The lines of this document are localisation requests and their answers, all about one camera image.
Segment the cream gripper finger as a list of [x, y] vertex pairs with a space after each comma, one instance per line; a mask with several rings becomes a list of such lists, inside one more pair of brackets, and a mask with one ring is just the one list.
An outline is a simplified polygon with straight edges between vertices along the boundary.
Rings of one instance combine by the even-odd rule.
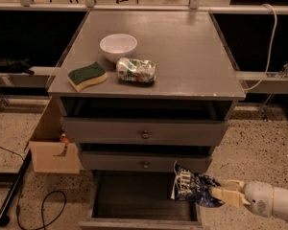
[[245, 195], [237, 189], [210, 187], [208, 191], [214, 198], [217, 198], [230, 206], [239, 208], [250, 205], [250, 203], [246, 200]]
[[242, 192], [245, 187], [245, 182], [241, 180], [219, 180], [219, 188]]

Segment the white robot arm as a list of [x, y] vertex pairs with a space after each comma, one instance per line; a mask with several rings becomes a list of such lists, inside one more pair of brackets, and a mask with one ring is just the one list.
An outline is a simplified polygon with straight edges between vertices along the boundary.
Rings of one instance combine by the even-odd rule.
[[255, 215], [288, 223], [288, 189], [259, 181], [222, 180], [219, 186], [211, 186], [209, 193], [230, 206], [246, 207]]

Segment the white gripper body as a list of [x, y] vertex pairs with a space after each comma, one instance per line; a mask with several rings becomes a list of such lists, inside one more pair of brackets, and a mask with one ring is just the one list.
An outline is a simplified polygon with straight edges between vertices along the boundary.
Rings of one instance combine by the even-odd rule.
[[271, 184], [252, 181], [244, 188], [245, 199], [249, 202], [246, 208], [253, 214], [269, 218], [273, 210], [274, 187]]

